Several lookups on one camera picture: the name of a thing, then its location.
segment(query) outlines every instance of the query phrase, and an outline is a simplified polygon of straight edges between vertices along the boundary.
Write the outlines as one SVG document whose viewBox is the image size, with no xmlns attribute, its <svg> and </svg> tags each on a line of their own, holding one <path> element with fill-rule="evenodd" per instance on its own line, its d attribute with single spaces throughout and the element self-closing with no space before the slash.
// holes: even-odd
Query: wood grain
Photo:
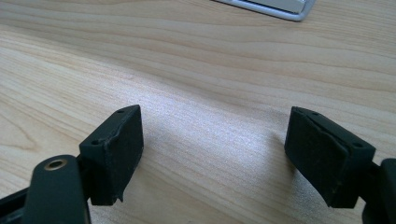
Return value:
<svg viewBox="0 0 396 224">
<path fill-rule="evenodd" d="M 0 2 L 0 197 L 114 110 L 142 106 L 124 203 L 92 223 L 360 223 L 284 154 L 292 105 L 396 157 L 396 2 L 317 1 L 303 22 L 208 0 Z"/>
</svg>

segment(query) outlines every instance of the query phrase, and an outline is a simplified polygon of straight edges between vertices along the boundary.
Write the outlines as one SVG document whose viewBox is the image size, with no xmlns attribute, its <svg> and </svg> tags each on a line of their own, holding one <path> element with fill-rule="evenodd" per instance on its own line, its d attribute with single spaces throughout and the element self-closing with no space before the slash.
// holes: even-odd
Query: light wood surface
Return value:
<svg viewBox="0 0 396 224">
<path fill-rule="evenodd" d="M 124 203 L 92 223 L 360 223 L 283 144 L 293 105 L 396 157 L 396 2 L 318 0 L 303 22 L 209 0 L 0 2 L 0 197 L 113 111 L 142 107 Z"/>
</svg>

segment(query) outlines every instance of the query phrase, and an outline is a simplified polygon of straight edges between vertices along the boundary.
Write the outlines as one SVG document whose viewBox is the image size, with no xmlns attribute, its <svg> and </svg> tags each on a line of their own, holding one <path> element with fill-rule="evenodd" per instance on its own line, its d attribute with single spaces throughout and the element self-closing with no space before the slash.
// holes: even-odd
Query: laptop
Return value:
<svg viewBox="0 0 396 224">
<path fill-rule="evenodd" d="M 215 0 L 289 21 L 302 21 L 316 0 Z"/>
</svg>

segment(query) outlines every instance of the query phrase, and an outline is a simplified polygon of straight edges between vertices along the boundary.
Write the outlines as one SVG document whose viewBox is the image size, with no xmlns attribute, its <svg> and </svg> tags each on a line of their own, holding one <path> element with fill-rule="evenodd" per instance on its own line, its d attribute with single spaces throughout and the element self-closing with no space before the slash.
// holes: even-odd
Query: black plastic part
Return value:
<svg viewBox="0 0 396 224">
<path fill-rule="evenodd" d="M 361 218 L 364 224 L 387 224 L 389 223 L 387 211 L 379 190 L 380 167 L 373 163 L 361 179 L 359 195 L 367 204 L 364 207 Z"/>
<path fill-rule="evenodd" d="M 116 111 L 80 145 L 78 157 L 86 198 L 93 205 L 112 205 L 128 185 L 143 153 L 139 105 Z"/>
<path fill-rule="evenodd" d="M 27 190 L 22 189 L 0 200 L 1 224 L 21 223 Z"/>
<path fill-rule="evenodd" d="M 75 157 L 56 156 L 37 165 L 22 223 L 91 223 Z"/>
<path fill-rule="evenodd" d="M 386 159 L 381 162 L 379 191 L 389 222 L 396 224 L 396 159 Z"/>
<path fill-rule="evenodd" d="M 285 143 L 295 167 L 328 206 L 353 208 L 375 148 L 317 112 L 293 107 Z"/>
</svg>

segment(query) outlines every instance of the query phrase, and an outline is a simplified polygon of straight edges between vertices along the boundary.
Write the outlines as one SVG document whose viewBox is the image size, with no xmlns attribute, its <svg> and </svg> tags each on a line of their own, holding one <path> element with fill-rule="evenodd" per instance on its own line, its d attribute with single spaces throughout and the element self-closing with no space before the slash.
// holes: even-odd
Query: screw hole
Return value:
<svg viewBox="0 0 396 224">
<path fill-rule="evenodd" d="M 353 143 L 352 145 L 353 145 L 354 147 L 363 147 L 363 145 L 360 144 L 360 143 Z"/>
<path fill-rule="evenodd" d="M 44 167 L 45 170 L 48 171 L 54 171 L 58 170 L 62 167 L 64 167 L 67 164 L 67 160 L 61 159 L 61 160 L 55 160 L 47 163 L 47 165 Z"/>
</svg>

